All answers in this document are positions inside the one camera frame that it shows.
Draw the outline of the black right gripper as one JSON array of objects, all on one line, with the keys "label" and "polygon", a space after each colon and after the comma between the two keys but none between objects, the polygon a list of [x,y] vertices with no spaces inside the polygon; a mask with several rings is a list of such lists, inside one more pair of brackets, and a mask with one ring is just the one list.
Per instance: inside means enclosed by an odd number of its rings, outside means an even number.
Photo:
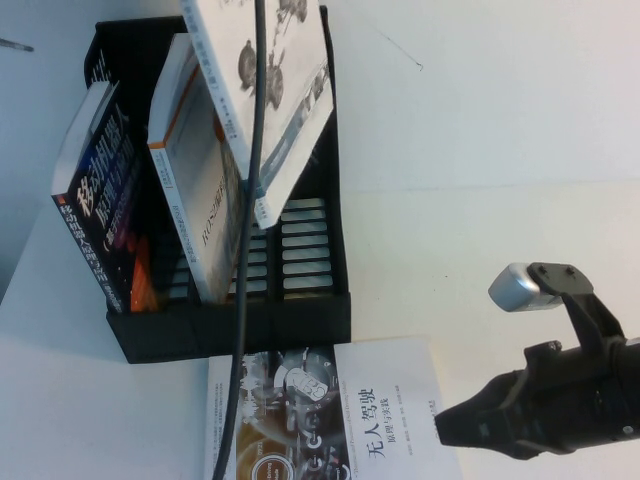
[{"label": "black right gripper", "polygon": [[517,460],[593,445],[598,426],[597,360],[558,341],[524,351],[530,402],[517,402],[524,370],[492,379],[470,399],[437,415],[443,445],[480,445]]}]

